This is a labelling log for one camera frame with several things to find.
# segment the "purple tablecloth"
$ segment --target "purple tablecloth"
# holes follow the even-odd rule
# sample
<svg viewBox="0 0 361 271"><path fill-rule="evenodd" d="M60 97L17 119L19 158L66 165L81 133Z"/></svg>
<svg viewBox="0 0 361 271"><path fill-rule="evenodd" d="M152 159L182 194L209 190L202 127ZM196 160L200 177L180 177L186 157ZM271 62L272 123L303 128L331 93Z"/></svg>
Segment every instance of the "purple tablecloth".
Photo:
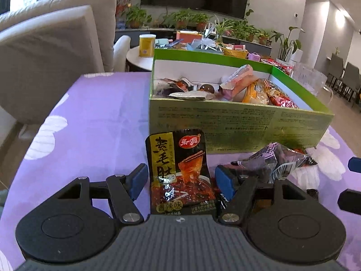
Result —
<svg viewBox="0 0 361 271"><path fill-rule="evenodd" d="M0 271L16 269L24 258L15 228L24 215L78 176L103 181L113 174L129 174L146 163L150 73L82 76L45 120L11 185L0 220ZM361 216L341 211L339 194L361 190L361 175L347 169L353 156L330 127L310 153L317 166L297 169L290 179L302 188L319 189L320 202L339 217L347 239L339 262L351 271L361 269ZM245 154L207 156L211 172L220 163ZM149 184L135 202L144 217L149 213ZM95 206L109 213L104 201Z"/></svg>

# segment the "pink bag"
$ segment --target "pink bag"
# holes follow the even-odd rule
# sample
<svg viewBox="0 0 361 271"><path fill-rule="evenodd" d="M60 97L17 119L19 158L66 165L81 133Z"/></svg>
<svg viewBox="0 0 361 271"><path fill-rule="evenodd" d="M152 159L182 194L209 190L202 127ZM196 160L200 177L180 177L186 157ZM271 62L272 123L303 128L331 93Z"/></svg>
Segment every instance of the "pink bag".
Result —
<svg viewBox="0 0 361 271"><path fill-rule="evenodd" d="M249 59L249 60L252 60L252 61L257 61L257 62L259 62L259 61L261 61L261 56L258 55L257 53L249 53L249 54L248 54L248 59Z"/></svg>

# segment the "gray chair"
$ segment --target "gray chair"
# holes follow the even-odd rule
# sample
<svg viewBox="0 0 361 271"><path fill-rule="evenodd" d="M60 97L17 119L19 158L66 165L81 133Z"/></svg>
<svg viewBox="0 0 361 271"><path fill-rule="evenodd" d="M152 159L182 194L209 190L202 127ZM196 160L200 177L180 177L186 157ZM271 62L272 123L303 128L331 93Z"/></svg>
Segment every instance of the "gray chair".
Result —
<svg viewBox="0 0 361 271"><path fill-rule="evenodd" d="M343 74L343 59L336 54L332 54L330 66L327 70L328 75L332 76L330 86L333 79L335 79L332 88L335 88L336 83L340 83Z"/></svg>
<svg viewBox="0 0 361 271"><path fill-rule="evenodd" d="M353 94L356 93L355 100L352 103L353 106L358 99L357 95L360 94L361 80L359 68L348 62L341 82L346 88L346 95L349 94L348 101L350 101Z"/></svg>

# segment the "barcode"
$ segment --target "barcode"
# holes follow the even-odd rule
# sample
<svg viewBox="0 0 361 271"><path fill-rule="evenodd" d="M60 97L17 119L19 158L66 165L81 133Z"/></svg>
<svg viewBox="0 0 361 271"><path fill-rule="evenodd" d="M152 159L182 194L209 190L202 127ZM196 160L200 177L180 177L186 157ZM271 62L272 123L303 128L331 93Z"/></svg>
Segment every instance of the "barcode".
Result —
<svg viewBox="0 0 361 271"><path fill-rule="evenodd" d="M285 163L280 165L276 170L272 172L271 183L274 183L276 179L286 179L287 176L296 168L296 162Z"/></svg>

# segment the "yellow can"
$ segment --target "yellow can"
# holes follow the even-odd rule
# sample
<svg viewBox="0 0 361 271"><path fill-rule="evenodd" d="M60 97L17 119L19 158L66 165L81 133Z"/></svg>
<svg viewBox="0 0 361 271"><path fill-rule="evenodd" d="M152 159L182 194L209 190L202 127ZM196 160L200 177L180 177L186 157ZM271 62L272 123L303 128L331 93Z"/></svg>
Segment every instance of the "yellow can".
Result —
<svg viewBox="0 0 361 271"><path fill-rule="evenodd" d="M139 57L153 57L156 35L139 35Z"/></svg>

